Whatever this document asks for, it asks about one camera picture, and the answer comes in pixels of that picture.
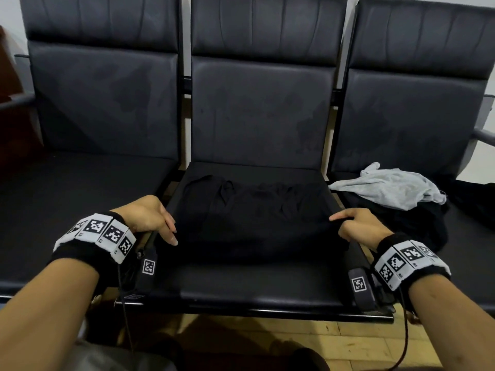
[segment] wire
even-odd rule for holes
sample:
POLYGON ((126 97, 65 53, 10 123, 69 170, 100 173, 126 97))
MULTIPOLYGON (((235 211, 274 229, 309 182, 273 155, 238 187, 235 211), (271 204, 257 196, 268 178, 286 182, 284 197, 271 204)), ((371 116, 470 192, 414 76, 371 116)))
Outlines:
POLYGON ((120 295, 120 300, 122 301, 122 311, 124 312, 125 329, 126 329, 126 332, 127 332, 127 337, 129 338, 129 344, 131 345, 132 358, 134 359, 134 346, 132 344, 131 331, 129 329, 129 322, 127 321, 127 312, 125 310, 125 300, 124 300, 124 292, 123 292, 123 289, 122 289, 122 279, 121 279, 121 274, 120 274, 120 264, 117 266, 117 272, 118 272, 118 277, 119 277, 119 295, 120 295))
POLYGON ((407 312, 405 311, 404 296, 402 294, 401 287, 399 287, 399 293, 400 293, 400 304, 402 305, 402 309, 404 310, 404 325, 405 325, 404 350, 402 351, 402 355, 400 356, 399 360, 395 363, 395 365, 389 368, 389 371, 396 369, 402 363, 402 361, 405 358, 405 354, 407 353, 407 345, 409 344, 409 328, 407 326, 407 312))

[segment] black leather seat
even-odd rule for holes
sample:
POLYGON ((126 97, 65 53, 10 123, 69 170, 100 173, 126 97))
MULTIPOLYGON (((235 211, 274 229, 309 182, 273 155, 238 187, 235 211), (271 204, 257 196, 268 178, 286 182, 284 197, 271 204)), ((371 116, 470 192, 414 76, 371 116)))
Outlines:
POLYGON ((163 190, 177 168, 178 0, 21 0, 48 150, 0 183, 0 295, 78 219, 163 190))
MULTIPOLYGON (((328 177, 378 161, 427 177, 457 176, 495 61, 495 9, 360 0, 328 177)), ((347 207, 351 193, 339 193, 347 207)), ((452 280, 495 315, 495 233, 451 205, 439 255, 452 280)))
MULTIPOLYGON (((172 215, 184 186, 208 174, 250 184, 323 181, 346 3, 192 0, 192 162, 167 207, 172 215)), ((327 200, 339 210, 330 192, 327 200)), ((380 317, 353 305, 342 257, 212 265, 179 264, 170 252, 156 234, 146 245, 134 292, 148 295, 145 305, 227 315, 380 317), (151 277, 150 270, 143 273, 148 258, 156 260, 151 277)))

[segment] left hand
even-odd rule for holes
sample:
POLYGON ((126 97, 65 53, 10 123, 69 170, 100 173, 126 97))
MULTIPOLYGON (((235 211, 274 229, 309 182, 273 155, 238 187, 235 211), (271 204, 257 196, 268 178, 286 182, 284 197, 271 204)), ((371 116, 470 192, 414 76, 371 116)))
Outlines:
POLYGON ((177 238, 174 236, 177 231, 175 220, 156 196, 144 196, 125 206, 116 208, 112 212, 122 216, 133 233, 157 230, 165 242, 177 246, 177 238))

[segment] right hand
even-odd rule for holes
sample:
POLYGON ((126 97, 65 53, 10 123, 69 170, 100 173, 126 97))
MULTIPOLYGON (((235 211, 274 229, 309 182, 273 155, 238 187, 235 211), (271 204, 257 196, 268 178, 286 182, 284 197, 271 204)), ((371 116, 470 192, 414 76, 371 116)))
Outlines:
POLYGON ((351 242, 357 241, 376 251, 378 244, 393 232, 383 225, 367 208, 347 208, 330 216, 329 220, 354 217, 346 220, 339 229, 339 236, 351 242))

